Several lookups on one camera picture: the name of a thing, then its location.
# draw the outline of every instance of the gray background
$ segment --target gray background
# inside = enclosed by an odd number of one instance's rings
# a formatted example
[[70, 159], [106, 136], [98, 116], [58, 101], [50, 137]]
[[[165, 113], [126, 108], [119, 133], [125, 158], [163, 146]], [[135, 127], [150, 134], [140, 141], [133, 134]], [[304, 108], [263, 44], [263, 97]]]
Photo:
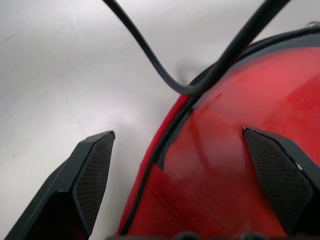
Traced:
[[[119, 0], [167, 70], [188, 83], [261, 0]], [[293, 0], [259, 38], [320, 20]], [[0, 1], [0, 239], [89, 135], [115, 130], [91, 239], [116, 230], [140, 161], [178, 95], [100, 0]]]

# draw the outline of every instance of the black textured panel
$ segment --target black textured panel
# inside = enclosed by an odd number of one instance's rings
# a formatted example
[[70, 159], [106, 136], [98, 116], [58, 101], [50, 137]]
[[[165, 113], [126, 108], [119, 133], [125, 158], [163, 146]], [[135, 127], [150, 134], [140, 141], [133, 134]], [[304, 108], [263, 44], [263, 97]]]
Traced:
[[259, 185], [287, 234], [313, 197], [313, 187], [299, 167], [273, 139], [246, 129], [243, 133]]
[[106, 190], [113, 141], [111, 133], [92, 147], [75, 184], [76, 199], [89, 235]]

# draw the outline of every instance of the white surface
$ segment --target white surface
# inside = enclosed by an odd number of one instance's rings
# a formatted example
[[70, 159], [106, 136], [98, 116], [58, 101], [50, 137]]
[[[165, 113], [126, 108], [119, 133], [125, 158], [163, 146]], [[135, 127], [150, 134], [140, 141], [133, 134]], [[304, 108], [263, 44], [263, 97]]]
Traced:
[[[183, 83], [213, 63], [261, 0], [120, 0]], [[261, 37], [320, 19], [294, 0]], [[0, 1], [0, 239], [87, 136], [115, 130], [91, 239], [117, 228], [143, 155], [178, 95], [99, 0]]]

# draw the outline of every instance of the red fabric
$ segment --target red fabric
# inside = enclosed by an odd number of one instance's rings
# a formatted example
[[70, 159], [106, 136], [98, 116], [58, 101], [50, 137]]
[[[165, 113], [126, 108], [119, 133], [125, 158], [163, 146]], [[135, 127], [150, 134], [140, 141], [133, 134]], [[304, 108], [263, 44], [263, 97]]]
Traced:
[[153, 165], [127, 234], [172, 238], [185, 231], [203, 238], [223, 235], [211, 218]]
[[186, 101], [188, 100], [187, 96], [183, 96], [181, 95], [178, 100], [175, 102], [175, 104], [173, 105], [173, 107], [171, 108], [171, 110], [169, 111], [169, 113], [167, 114], [167, 116], [165, 117], [165, 119], [163, 120], [160, 128], [158, 129], [158, 131], [156, 132], [156, 134], [154, 135], [152, 142], [150, 144], [150, 146], [148, 147], [144, 158], [140, 164], [140, 168], [138, 171], [138, 174], [136, 176], [135, 182], [133, 184], [132, 190], [130, 192], [130, 195], [128, 197], [128, 200], [125, 204], [123, 213], [122, 213], [122, 217], [118, 226], [118, 230], [116, 231], [115, 235], [119, 235], [121, 229], [123, 228], [128, 215], [131, 211], [132, 205], [135, 201], [137, 192], [138, 192], [138, 188], [140, 186], [141, 183], [141, 179], [143, 177], [143, 174], [145, 172], [147, 163], [151, 157], [151, 154], [153, 153], [157, 143], [159, 142], [160, 138], [162, 137], [162, 135], [164, 134], [165, 130], [167, 129], [167, 127], [169, 126], [169, 124], [171, 123], [171, 121], [174, 119], [174, 117], [177, 115], [177, 113], [179, 112], [179, 110], [182, 108], [182, 106], [186, 103]]

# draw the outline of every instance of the black cable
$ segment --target black cable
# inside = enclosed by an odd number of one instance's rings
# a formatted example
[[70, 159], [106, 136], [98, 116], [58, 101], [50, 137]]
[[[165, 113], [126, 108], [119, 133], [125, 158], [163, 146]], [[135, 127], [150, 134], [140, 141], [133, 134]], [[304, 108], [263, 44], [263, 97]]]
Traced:
[[203, 79], [194, 86], [184, 86], [174, 80], [166, 69], [159, 62], [158, 58], [151, 50], [150, 46], [131, 21], [125, 11], [119, 6], [116, 0], [102, 0], [121, 20], [125, 27], [132, 34], [134, 39], [140, 45], [155, 70], [162, 79], [176, 92], [182, 95], [194, 96], [203, 94], [216, 84], [227, 70], [237, 60], [238, 56], [247, 48], [255, 37], [265, 28], [265, 26], [277, 15], [277, 13], [290, 0], [265, 0], [259, 9], [253, 14], [249, 21], [242, 27], [235, 36], [219, 60], [212, 66]]

